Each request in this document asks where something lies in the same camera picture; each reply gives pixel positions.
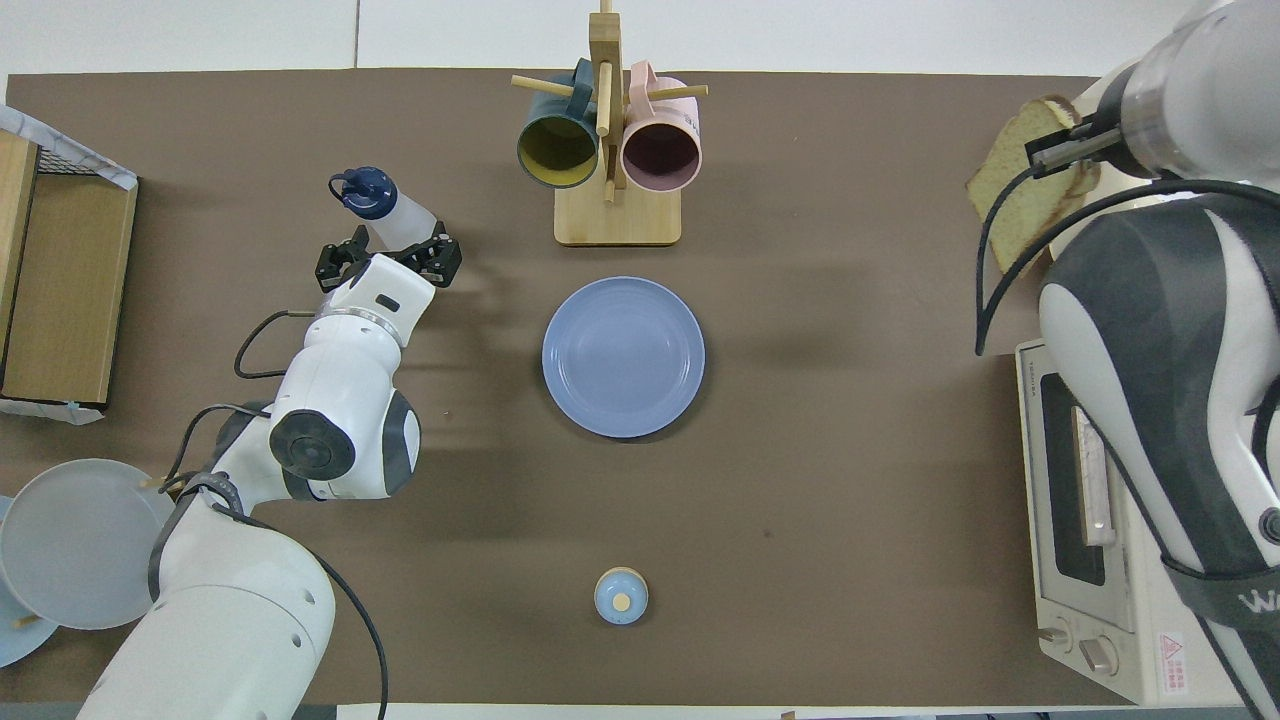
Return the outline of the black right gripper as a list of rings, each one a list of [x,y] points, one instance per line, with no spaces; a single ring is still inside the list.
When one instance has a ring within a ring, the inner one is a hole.
[[[1085,117],[1074,115],[1074,106],[1060,96],[1043,96],[1037,101],[1056,111],[1061,129],[1030,141],[1033,178],[1043,178],[1068,169],[1078,161],[1105,161],[1117,170],[1132,173],[1132,154],[1123,141],[1117,102]]]

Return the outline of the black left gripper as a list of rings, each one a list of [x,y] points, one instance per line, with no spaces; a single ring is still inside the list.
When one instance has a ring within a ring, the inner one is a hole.
[[[323,246],[316,264],[316,282],[324,293],[338,288],[369,260],[369,228],[357,225],[342,243]],[[396,254],[396,260],[439,288],[448,288],[461,266],[458,242],[439,233],[430,243],[415,243]]]

